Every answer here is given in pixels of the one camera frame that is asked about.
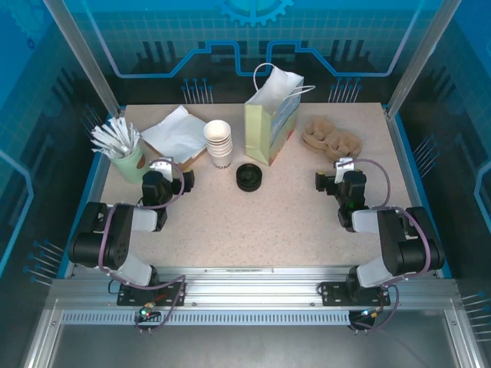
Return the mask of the brown pulp cup carrier stack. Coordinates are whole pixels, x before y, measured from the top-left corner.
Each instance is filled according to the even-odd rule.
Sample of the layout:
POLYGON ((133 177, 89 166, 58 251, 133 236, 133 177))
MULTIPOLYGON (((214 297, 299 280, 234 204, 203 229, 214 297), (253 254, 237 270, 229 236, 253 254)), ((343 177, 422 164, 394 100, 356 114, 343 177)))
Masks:
POLYGON ((301 138, 308 150, 325 156, 330 163, 341 158, 357 159, 363 148, 359 137, 351 132, 339 130, 324 117, 314 117, 310 120, 305 125, 301 138))

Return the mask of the stack of white paper cups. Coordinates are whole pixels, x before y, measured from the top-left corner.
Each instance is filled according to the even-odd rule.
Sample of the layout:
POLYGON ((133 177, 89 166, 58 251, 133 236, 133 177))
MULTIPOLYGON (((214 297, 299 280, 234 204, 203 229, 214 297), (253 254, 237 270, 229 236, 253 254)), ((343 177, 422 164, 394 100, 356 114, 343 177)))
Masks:
POLYGON ((233 148, 230 125, 224 120, 212 120, 204 126, 203 134, 213 165, 218 169, 228 168, 233 148))

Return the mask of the stack of black cup lids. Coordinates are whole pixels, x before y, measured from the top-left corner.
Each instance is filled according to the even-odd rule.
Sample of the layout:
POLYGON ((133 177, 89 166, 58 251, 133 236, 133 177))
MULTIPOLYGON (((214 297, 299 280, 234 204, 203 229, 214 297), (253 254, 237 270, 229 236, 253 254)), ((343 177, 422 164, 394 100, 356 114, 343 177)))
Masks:
POLYGON ((254 192, 262 184, 262 170, 253 163, 244 163, 236 170, 236 184, 244 192, 254 192))

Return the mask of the green paper gift bag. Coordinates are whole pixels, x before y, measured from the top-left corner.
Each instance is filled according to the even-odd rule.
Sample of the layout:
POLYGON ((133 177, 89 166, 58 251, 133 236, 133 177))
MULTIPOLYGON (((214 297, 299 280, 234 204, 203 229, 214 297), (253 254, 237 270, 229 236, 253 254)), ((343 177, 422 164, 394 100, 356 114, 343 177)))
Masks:
POLYGON ((252 80, 255 94, 245 102, 245 154, 270 166, 295 130, 302 95, 315 86, 268 62, 255 68, 252 80))

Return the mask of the green straw holder cup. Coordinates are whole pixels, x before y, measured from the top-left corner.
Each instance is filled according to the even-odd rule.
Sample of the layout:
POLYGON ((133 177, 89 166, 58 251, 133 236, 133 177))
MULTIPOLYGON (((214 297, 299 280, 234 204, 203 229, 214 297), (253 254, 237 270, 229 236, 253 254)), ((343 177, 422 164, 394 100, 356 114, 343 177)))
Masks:
POLYGON ((150 170, 149 160, 139 143, 128 156, 111 158, 110 161, 121 176, 132 184, 141 184, 144 174, 150 170))

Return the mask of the white paper napkin stack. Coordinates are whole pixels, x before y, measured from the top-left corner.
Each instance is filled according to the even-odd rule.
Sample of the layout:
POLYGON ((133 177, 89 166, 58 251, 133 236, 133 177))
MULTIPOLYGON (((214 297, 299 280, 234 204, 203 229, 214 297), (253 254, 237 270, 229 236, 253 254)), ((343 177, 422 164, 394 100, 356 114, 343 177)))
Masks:
POLYGON ((181 120, 187 118, 188 116, 189 111, 183 105, 180 105, 172 113, 170 113, 162 121, 160 121, 157 126, 170 127, 179 123, 181 120))

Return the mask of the blue-edged aluminium side rail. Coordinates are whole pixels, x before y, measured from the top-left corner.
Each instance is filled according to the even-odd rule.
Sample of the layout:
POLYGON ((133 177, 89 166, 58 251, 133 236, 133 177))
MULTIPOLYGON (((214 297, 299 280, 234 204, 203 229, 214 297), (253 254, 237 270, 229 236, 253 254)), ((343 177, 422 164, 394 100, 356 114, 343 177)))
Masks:
POLYGON ((416 159, 414 158, 413 150, 410 147, 410 142, 406 130, 404 129, 403 122, 398 113, 396 113, 395 117, 389 117, 388 105, 382 104, 382 109, 386 117, 387 127, 394 145, 410 202, 413 206, 420 205, 426 209, 437 237, 439 238, 440 234, 430 209, 430 204, 417 169, 416 159))
POLYGON ((74 269, 74 264, 68 259, 68 249, 72 238, 77 230, 78 223, 83 214, 84 208, 88 202, 99 202, 104 190, 107 174, 110 168, 110 160, 100 154, 95 153, 92 160, 92 164, 87 174, 87 180, 84 185, 84 191, 81 195, 81 200, 74 217, 74 222, 71 227, 70 234, 68 236, 68 242, 63 255, 61 265, 58 269, 57 278, 65 279, 70 278, 74 269))

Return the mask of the aluminium mounting rail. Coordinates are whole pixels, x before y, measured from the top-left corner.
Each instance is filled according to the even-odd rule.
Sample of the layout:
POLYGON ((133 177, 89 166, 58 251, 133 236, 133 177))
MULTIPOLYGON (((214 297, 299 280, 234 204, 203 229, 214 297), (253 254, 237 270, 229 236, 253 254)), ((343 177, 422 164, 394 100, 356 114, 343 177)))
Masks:
MULTIPOLYGON (((308 310, 322 307, 317 292, 323 281, 344 281, 347 267, 293 268, 177 268, 160 267, 161 280, 186 277, 187 310, 308 310)), ((107 292, 108 277, 94 269, 76 267, 74 276, 52 282, 45 308, 113 310, 116 298, 107 292)), ((400 309, 450 310, 463 303, 457 284, 432 272, 401 281, 400 309)))

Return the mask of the aluminium frame post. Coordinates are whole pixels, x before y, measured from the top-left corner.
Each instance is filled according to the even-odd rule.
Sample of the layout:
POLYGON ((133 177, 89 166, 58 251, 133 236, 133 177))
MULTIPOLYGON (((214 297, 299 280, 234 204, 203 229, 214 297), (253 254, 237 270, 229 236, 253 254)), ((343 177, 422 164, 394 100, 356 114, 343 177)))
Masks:
POLYGON ((43 0, 43 2, 107 112, 112 117, 119 117, 120 105, 64 0, 43 0))
POLYGON ((402 78, 387 105, 387 118, 393 120, 406 100, 425 64, 433 54, 462 0, 442 0, 402 78))

